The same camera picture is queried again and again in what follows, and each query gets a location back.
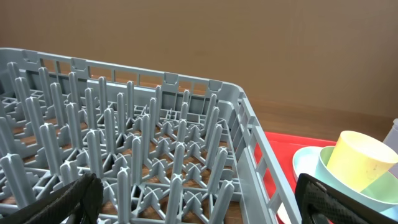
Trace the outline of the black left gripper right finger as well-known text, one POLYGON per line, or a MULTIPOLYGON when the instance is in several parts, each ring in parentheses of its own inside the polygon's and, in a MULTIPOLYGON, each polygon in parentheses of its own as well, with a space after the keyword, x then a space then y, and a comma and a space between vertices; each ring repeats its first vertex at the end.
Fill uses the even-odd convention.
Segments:
POLYGON ((302 224, 397 224, 309 174, 300 174, 295 199, 302 224))

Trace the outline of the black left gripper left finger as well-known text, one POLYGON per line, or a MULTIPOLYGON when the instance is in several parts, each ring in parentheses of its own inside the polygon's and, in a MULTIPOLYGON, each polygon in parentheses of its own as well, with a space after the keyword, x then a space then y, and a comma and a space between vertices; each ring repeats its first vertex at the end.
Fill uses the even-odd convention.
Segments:
POLYGON ((1 223, 96 223, 103 203, 103 184, 95 174, 79 179, 1 219, 1 223))

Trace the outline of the yellow plastic cup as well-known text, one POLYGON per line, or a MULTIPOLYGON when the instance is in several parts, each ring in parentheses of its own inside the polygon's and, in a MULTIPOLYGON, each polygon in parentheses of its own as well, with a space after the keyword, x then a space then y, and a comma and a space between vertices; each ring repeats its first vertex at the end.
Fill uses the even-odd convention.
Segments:
POLYGON ((342 183, 360 192, 397 164, 397 153, 356 131, 342 131, 326 165, 342 183))

